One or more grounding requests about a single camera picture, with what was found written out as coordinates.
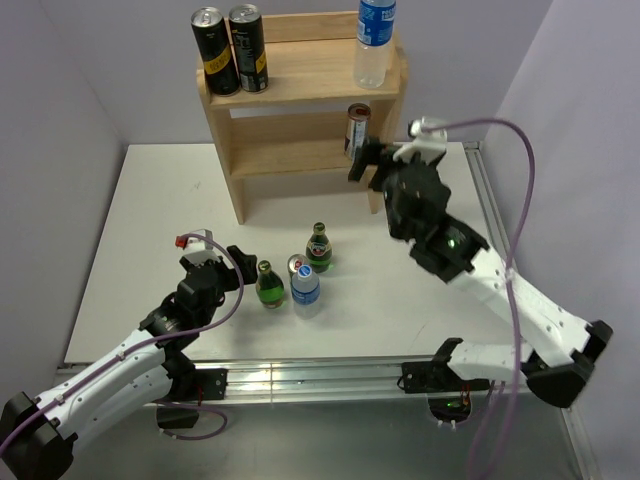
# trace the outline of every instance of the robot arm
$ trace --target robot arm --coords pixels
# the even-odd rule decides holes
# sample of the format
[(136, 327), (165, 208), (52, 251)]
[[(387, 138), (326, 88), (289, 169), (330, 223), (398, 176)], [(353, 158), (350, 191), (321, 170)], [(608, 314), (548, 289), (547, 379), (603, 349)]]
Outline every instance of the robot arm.
[[(512, 275), (523, 339), (521, 381), (547, 403), (569, 407), (589, 380), (612, 329), (601, 320), (589, 323), (566, 312), (520, 275), (507, 272), (479, 233), (446, 212), (451, 190), (440, 181), (437, 165), (446, 153), (447, 136), (442, 130), (423, 133), (432, 126), (425, 119), (412, 122), (409, 134), (414, 139), (401, 147), (367, 139), (349, 180), (359, 181), (367, 165), (378, 166), (369, 188), (384, 195), (389, 234), (412, 244), (410, 256), (422, 268), (473, 295), (510, 326), (506, 275)], [(424, 372), (423, 383), (510, 382), (514, 355), (511, 345), (448, 339)]]
[[(209, 231), (196, 233), (212, 238)], [(167, 396), (184, 398), (196, 388), (195, 366), (181, 351), (199, 335), (160, 343), (153, 339), (209, 325), (217, 307), (224, 303), (225, 292), (238, 289), (240, 283), (235, 270), (227, 267), (204, 241), (179, 237), (176, 245), (184, 249), (180, 263), (187, 274), (138, 329), (65, 383), (34, 400), (22, 392), (7, 402), (0, 417), (0, 444), (45, 405), (54, 405), (2, 454), (18, 479), (60, 478), (74, 454), (137, 408)], [(244, 283), (255, 283), (256, 257), (245, 255), (235, 246), (228, 251), (239, 265)], [(149, 341), (148, 345), (126, 354), (127, 349), (144, 341)], [(114, 358), (120, 361), (112, 365)], [(68, 394), (74, 387), (75, 393)]]

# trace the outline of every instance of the wooden shelf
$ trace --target wooden shelf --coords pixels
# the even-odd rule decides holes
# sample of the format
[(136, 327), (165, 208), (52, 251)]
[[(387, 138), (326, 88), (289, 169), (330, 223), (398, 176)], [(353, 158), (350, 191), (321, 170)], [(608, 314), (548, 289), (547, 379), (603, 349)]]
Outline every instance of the wooden shelf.
[(231, 177), (347, 171), (346, 124), (344, 112), (234, 119)]
[(211, 97), (212, 108), (268, 107), (295, 103), (364, 101), (398, 96), (400, 72), (389, 70), (376, 89), (353, 81), (356, 40), (267, 43), (269, 88), (260, 94), (239, 91)]
[[(212, 96), (199, 62), (198, 93), (238, 223), (245, 219), (245, 178), (346, 172), (351, 160), (344, 154), (347, 112), (232, 118), (231, 109), (368, 100), (369, 134), (393, 141), (407, 86), (407, 59), (394, 33), (384, 84), (372, 90), (358, 87), (353, 81), (357, 16), (357, 12), (264, 16), (269, 87), (258, 94)], [(372, 174), (367, 169), (365, 176)], [(368, 195), (375, 213), (380, 196)]]

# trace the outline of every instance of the gray floor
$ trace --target gray floor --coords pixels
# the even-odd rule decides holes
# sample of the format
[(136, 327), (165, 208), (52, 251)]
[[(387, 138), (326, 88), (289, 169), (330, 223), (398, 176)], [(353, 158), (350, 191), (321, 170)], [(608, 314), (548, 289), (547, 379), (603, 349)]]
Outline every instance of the gray floor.
[[(455, 433), (439, 430), (426, 416), (424, 398), (225, 411), (230, 424), (221, 436), (183, 442), (160, 436), (153, 409), (140, 410), (83, 452), (63, 478), (464, 479), (477, 426), (474, 422)], [(492, 479), (579, 479), (560, 415), (535, 397), (521, 395), (506, 456)], [(201, 419), (192, 433), (215, 428), (216, 422)], [(493, 425), (488, 445), (498, 427)], [(489, 450), (482, 453), (485, 460)]]

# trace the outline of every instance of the gray wall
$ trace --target gray wall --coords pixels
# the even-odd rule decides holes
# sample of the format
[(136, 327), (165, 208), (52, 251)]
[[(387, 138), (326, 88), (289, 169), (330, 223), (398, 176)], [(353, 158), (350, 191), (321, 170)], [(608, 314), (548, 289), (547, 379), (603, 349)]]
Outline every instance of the gray wall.
[[(555, 0), (500, 108), (531, 135), (538, 160), (519, 267), (560, 304), (615, 330), (580, 400), (607, 480), (640, 471), (638, 18), (638, 2)], [(523, 148), (492, 128), (484, 155), (513, 231)]]
[(15, 392), (51, 386), (123, 148), (36, 0), (3, 3), (0, 45), (4, 405)]
[[(129, 143), (210, 142), (196, 93), (189, 17), (201, 0), (41, 0)], [(213, 2), (228, 12), (237, 0)], [(357, 10), (358, 0), (256, 2), (267, 14)], [(430, 115), (493, 115), (551, 0), (398, 0), (409, 55), (398, 129)], [(480, 139), (484, 129), (465, 138)]]

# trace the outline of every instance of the metal frame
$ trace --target metal frame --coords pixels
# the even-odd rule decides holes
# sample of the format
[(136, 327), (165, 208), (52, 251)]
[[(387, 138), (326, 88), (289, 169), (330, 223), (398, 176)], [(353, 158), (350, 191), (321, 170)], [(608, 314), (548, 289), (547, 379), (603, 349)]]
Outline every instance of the metal frame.
[[(487, 223), (491, 243), (505, 256), (509, 245), (489, 178), (480, 153), (480, 143), (465, 144), (465, 153), (478, 198)], [(224, 405), (388, 400), (407, 398), (397, 388), (401, 364), (429, 360), (429, 356), (316, 359), (304, 361), (198, 362), (200, 370), (228, 369)], [(70, 378), (87, 365), (65, 365), (56, 374), (56, 383)], [(523, 395), (530, 395), (521, 388)], [(450, 394), (429, 395), (430, 398)], [(576, 408), (563, 410), (567, 440), (573, 448), (584, 480), (601, 480), (595, 455)]]

